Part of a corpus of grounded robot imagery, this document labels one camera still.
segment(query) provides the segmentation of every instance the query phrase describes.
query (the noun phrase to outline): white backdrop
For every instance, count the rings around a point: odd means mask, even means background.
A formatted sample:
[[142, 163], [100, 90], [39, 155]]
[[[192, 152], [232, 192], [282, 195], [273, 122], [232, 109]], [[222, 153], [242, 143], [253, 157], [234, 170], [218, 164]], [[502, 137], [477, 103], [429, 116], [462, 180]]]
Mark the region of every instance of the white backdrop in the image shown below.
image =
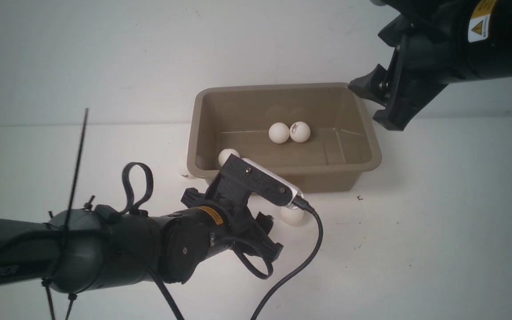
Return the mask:
[[[209, 87], [348, 82], [387, 66], [368, 0], [0, 0], [0, 125], [189, 122]], [[512, 79], [453, 85], [421, 117], [512, 115]]]

